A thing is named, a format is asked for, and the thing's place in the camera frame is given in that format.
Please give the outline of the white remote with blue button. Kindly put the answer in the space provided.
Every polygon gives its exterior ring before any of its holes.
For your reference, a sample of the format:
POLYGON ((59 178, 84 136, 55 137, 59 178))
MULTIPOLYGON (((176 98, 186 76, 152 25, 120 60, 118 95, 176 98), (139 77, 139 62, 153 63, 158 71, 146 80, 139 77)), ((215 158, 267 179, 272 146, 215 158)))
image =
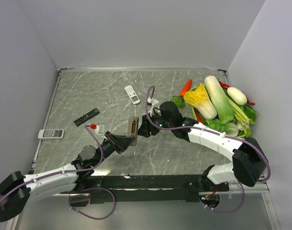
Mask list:
POLYGON ((131 146, 137 145, 138 125, 139 125, 139 118, 137 116, 128 117, 126 136, 133 139, 131 146))

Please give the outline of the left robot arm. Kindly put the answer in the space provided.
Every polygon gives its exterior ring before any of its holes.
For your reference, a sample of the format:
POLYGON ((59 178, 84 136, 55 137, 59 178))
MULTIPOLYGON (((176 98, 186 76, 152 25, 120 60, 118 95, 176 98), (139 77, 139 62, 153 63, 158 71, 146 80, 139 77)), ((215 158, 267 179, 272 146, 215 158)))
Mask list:
POLYGON ((19 215, 27 203, 49 196, 86 190, 86 180, 112 153, 127 150, 137 137, 105 133, 105 140, 98 147, 86 145, 69 164, 38 174, 23 175, 20 171, 11 173, 0 183, 0 222, 19 215))

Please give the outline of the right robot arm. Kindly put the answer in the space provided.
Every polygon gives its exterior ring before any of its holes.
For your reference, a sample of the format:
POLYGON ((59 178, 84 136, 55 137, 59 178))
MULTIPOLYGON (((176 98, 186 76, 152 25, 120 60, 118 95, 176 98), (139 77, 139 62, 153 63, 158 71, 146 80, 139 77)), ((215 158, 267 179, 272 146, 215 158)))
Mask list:
POLYGON ((229 159, 230 162, 227 164, 211 165, 204 171, 202 185, 207 191, 231 181, 239 181, 253 187, 261 180, 261 175, 269 165, 254 138, 228 136, 192 118, 183 117, 171 101, 159 104, 157 100, 148 98, 138 135, 148 138, 160 130, 171 131, 179 139, 200 144, 229 159))

